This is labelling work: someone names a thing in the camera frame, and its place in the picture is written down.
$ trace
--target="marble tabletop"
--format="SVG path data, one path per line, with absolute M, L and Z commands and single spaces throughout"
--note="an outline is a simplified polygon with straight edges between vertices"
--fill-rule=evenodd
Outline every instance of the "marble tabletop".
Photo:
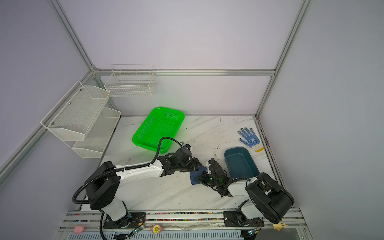
M 149 162 L 155 152 L 133 144 L 132 136 L 146 117 L 122 117 L 111 139 L 103 162 L 114 165 L 131 165 Z M 240 128 L 253 128 L 258 135 L 252 116 L 186 116 L 175 139 L 190 144 L 192 154 L 204 165 L 212 157 L 228 171 L 224 161 L 225 150 L 245 147 L 251 154 L 260 172 L 273 177 L 265 151 L 256 153 L 240 141 Z M 168 152 L 179 146 L 173 143 Z M 116 196 L 125 202 L 129 210 L 198 210 L 234 209 L 247 197 L 220 197 L 204 185 L 192 185 L 189 173 L 175 172 L 173 175 L 140 180 L 119 188 Z M 82 210 L 89 210 L 87 205 Z

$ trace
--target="black mounting plate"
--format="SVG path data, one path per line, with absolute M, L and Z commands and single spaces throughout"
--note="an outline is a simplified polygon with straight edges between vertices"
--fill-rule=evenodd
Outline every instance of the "black mounting plate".
M 131 218 L 129 219 L 129 224 L 126 228 L 132 228 L 135 229 L 139 226 L 140 222 L 145 223 L 145 217 L 146 213 L 145 212 L 130 212 Z M 104 229 L 112 229 L 112 228 L 119 228 L 118 224 L 107 215 L 107 218 L 105 219 L 104 222 Z
M 224 211 L 224 226 L 226 227 L 241 227 L 240 224 L 237 223 L 237 216 L 236 216 L 236 211 Z M 252 219 L 249 225 L 246 227 L 263 227 L 264 226 L 264 220 L 256 218 Z

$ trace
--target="pink sponge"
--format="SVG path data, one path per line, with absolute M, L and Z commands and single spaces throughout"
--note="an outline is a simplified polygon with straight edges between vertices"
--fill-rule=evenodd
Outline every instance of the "pink sponge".
M 84 231 L 84 226 L 76 226 L 73 229 L 73 233 L 77 233 L 77 234 L 82 233 L 83 231 Z

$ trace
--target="aluminum frame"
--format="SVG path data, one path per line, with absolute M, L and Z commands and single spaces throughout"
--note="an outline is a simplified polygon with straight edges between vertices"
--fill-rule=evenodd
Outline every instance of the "aluminum frame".
M 96 68 L 91 59 L 89 58 L 84 46 L 81 44 L 81 41 L 79 37 L 77 36 L 75 29 L 73 28 L 72 24 L 70 23 L 70 20 L 68 16 L 66 15 L 61 3 L 59 0 L 47 0 L 52 9 L 54 10 L 57 18 L 59 19 L 60 23 L 62 24 L 64 30 L 68 34 L 70 40 L 74 44 L 76 50 L 78 51 L 80 57 L 86 64 L 87 68 L 89 69 L 89 72 L 86 73 L 86 75 L 82 78 L 81 82 L 82 84 L 86 83 L 89 79 L 94 78 L 96 83 L 99 85 L 99 87 L 104 88 L 104 85 L 100 79 L 100 76 L 104 75 L 110 75 L 112 73 L 111 70 L 100 70 Z M 284 48 L 281 52 L 281 55 L 279 57 L 279 60 L 277 62 L 276 68 L 273 69 L 239 69 L 239 70 L 155 70 L 155 75 L 158 76 L 271 76 L 270 82 L 268 84 L 268 87 L 263 95 L 262 101 L 257 109 L 257 112 L 255 114 L 255 123 L 258 128 L 261 141 L 263 142 L 264 146 L 266 146 L 266 152 L 268 155 L 268 159 L 270 161 L 270 165 L 274 171 L 275 178 L 279 181 L 279 184 L 281 184 L 284 188 L 284 182 L 282 181 L 280 172 L 278 170 L 278 167 L 276 165 L 276 162 L 274 160 L 273 154 L 270 150 L 268 141 L 265 137 L 264 131 L 262 129 L 259 116 L 265 106 L 266 101 L 268 100 L 268 97 L 272 91 L 272 88 L 274 84 L 276 83 L 276 80 L 278 79 L 279 73 L 281 71 L 281 68 L 287 58 L 287 55 L 293 45 L 293 42 L 297 36 L 298 30 L 312 4 L 313 0 L 303 0 L 302 5 L 300 7 L 300 10 L 296 16 L 295 22 L 292 26 L 292 29 L 290 31 L 290 34 L 287 38 L 287 41 L 284 45 Z M 68 92 L 56 105 L 55 107 L 57 109 L 60 109 L 62 107 L 62 104 L 66 103 L 66 100 L 68 97 L 71 96 L 73 92 Z M 114 105 L 113 101 L 110 100 L 109 104 L 111 108 L 116 109 L 116 106 Z M 17 167 L 20 165 L 20 163 L 23 161 L 23 159 L 28 155 L 28 153 L 34 148 L 36 143 L 41 139 L 43 134 L 47 130 L 42 126 L 39 125 L 33 133 L 24 141 L 24 143 L 17 149 L 17 151 L 7 160 L 5 164 L 3 164 L 0 168 L 0 187 L 5 183 L 7 178 L 12 174 L 14 170 L 17 169 Z M 312 239 L 310 232 L 308 230 L 308 227 L 305 228 L 305 230 L 302 230 L 302 236 L 306 236 L 308 239 Z
M 274 69 L 154 69 L 156 76 L 274 76 Z M 95 71 L 98 76 L 109 76 L 110 69 Z
M 276 80 L 281 72 L 281 68 L 284 65 L 284 62 L 289 54 L 289 51 L 292 48 L 293 42 L 295 41 L 295 38 L 297 36 L 297 33 L 299 32 L 300 26 L 303 24 L 303 20 L 306 17 L 308 10 L 312 4 L 313 0 L 303 0 L 300 6 L 300 10 L 296 16 L 296 19 L 292 25 L 292 29 L 288 35 L 288 38 L 285 42 L 285 45 L 283 47 L 283 51 L 280 54 L 279 60 L 277 61 L 276 67 L 275 67 L 275 74 L 271 77 L 268 86 L 265 90 L 264 96 L 262 98 L 262 101 L 260 102 L 260 105 L 256 112 L 256 117 L 260 117 L 261 112 L 263 111 L 263 108 L 265 106 L 266 101 L 268 100 L 269 95 L 272 92 L 272 88 L 276 83 Z
M 80 80 L 82 84 L 85 84 L 89 79 L 93 77 L 92 72 L 88 72 Z M 61 109 L 66 102 L 73 96 L 77 89 L 71 89 L 68 91 L 56 105 L 55 109 Z M 50 120 L 55 116 L 57 111 L 52 111 L 45 118 L 45 124 L 49 123 Z M 20 165 L 23 159 L 33 149 L 36 143 L 41 139 L 47 129 L 39 124 L 39 126 L 32 132 L 32 134 L 23 142 L 23 144 L 16 150 L 16 152 L 1 166 L 0 168 L 0 187 L 3 186 L 7 178 L 12 174 L 14 170 Z

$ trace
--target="white wire basket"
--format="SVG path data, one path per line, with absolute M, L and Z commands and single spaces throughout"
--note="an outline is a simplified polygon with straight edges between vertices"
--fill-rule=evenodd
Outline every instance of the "white wire basket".
M 151 96 L 156 86 L 153 65 L 111 65 L 105 89 L 113 97 Z
M 84 141 L 109 99 L 109 91 L 96 86 L 83 86 L 46 126 L 62 141 Z
M 72 149 L 82 158 L 101 158 L 120 115 L 119 111 L 103 108 L 84 141 L 76 142 Z

